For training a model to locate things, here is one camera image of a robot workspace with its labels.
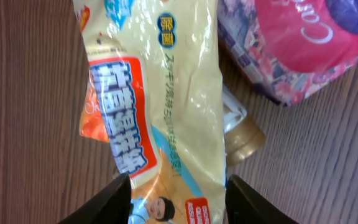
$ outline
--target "product packaging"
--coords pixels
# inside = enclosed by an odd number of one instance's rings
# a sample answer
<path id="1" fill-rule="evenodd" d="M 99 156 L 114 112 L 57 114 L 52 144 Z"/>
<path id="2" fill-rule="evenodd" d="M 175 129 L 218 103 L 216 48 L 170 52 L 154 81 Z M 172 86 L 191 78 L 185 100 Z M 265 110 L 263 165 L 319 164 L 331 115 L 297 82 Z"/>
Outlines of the product packaging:
<path id="1" fill-rule="evenodd" d="M 131 178 L 128 223 L 222 223 L 216 2 L 73 2 L 112 155 Z"/>
<path id="2" fill-rule="evenodd" d="M 223 131 L 226 163 L 233 166 L 265 144 L 265 135 L 244 106 L 223 86 Z M 80 119 L 80 135 L 103 142 L 109 142 L 104 127 L 99 102 L 96 97 L 91 72 L 89 72 L 86 98 Z"/>
<path id="3" fill-rule="evenodd" d="M 218 35 L 259 93 L 294 105 L 358 62 L 358 0 L 220 0 Z"/>

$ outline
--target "pink package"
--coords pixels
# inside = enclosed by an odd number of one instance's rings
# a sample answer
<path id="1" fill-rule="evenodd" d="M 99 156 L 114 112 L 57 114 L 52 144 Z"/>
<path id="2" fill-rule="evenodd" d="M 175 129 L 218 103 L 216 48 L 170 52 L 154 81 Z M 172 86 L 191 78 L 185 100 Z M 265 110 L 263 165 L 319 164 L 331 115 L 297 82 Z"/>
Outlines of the pink package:
<path id="1" fill-rule="evenodd" d="M 218 35 L 257 91 L 294 105 L 358 63 L 358 0 L 221 0 Z"/>

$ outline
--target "dark wood grain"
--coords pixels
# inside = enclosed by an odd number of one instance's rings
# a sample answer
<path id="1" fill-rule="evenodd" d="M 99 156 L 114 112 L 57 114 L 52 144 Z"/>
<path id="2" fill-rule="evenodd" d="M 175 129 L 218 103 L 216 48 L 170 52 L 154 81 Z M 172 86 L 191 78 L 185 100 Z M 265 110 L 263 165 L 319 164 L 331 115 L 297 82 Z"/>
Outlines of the dark wood grain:
<path id="1" fill-rule="evenodd" d="M 267 135 L 230 172 L 301 223 L 358 223 L 358 67 L 281 108 L 221 56 Z M 0 223 L 56 223 L 116 174 L 109 146 L 78 135 L 86 77 L 70 1 L 0 0 Z"/>

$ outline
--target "wooden surface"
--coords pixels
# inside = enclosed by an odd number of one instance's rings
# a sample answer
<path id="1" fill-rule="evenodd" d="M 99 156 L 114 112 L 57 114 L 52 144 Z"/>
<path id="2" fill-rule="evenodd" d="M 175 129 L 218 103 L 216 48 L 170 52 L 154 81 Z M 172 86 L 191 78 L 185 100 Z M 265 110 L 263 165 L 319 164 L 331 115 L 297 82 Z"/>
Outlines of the wooden surface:
<path id="1" fill-rule="evenodd" d="M 231 168 L 300 223 L 358 223 L 358 67 L 298 106 L 224 82 L 267 135 Z M 55 223 L 111 181 L 109 146 L 81 138 L 87 63 L 70 1 L 0 0 L 0 223 Z"/>

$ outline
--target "blue stripe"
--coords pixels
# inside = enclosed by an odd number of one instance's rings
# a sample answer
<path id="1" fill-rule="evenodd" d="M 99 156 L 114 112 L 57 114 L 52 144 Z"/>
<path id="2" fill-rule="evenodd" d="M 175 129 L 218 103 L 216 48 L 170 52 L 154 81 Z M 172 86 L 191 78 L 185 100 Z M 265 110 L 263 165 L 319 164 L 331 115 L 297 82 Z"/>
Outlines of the blue stripe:
<path id="1" fill-rule="evenodd" d="M 152 126 L 152 132 L 157 147 L 161 148 L 161 150 L 169 159 L 171 149 L 169 147 L 169 142 L 167 141 L 166 137 L 154 126 Z M 181 159 L 179 160 L 180 160 L 180 170 L 177 170 L 178 173 L 181 174 L 182 179 L 185 181 L 185 183 L 193 193 L 194 197 L 202 197 L 203 193 L 198 187 L 198 184 L 194 180 L 193 176 L 190 174 L 189 170 L 187 169 L 183 161 Z"/>

